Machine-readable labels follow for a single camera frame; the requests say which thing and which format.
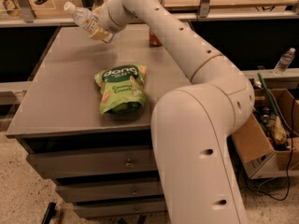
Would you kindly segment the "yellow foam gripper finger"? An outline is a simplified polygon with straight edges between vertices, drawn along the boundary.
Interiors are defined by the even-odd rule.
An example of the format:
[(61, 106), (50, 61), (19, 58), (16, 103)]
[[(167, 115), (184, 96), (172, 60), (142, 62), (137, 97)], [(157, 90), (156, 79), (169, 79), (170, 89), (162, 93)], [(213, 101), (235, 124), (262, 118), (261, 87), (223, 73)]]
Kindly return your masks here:
[(94, 32), (90, 34), (90, 39), (102, 40), (104, 42), (109, 42), (112, 38), (113, 38), (113, 34), (104, 30), (101, 27), (98, 27)]

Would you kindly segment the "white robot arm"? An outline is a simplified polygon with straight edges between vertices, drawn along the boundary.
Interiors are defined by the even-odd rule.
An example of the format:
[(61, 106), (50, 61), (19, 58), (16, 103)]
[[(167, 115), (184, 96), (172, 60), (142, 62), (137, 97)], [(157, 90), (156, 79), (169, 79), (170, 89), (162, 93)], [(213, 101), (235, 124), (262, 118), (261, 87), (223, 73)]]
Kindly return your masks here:
[(248, 224), (227, 138), (250, 117), (254, 90), (229, 59), (162, 0), (109, 0), (97, 11), (113, 33), (141, 20), (164, 45), (189, 85), (163, 95), (151, 117), (151, 137), (172, 224)]

